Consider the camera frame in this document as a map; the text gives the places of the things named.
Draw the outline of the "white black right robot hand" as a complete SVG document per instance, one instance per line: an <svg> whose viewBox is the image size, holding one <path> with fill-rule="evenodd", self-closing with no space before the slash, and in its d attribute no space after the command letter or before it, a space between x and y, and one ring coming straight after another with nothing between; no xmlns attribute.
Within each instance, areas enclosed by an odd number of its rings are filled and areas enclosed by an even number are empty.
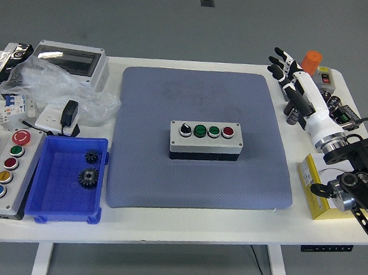
<svg viewBox="0 0 368 275"><path fill-rule="evenodd" d="M277 57L269 57L267 68L278 81L294 108L303 117L303 128L310 133L316 148L332 139L346 141L344 130L331 119L329 108L312 77L287 52L275 47Z"/></svg>

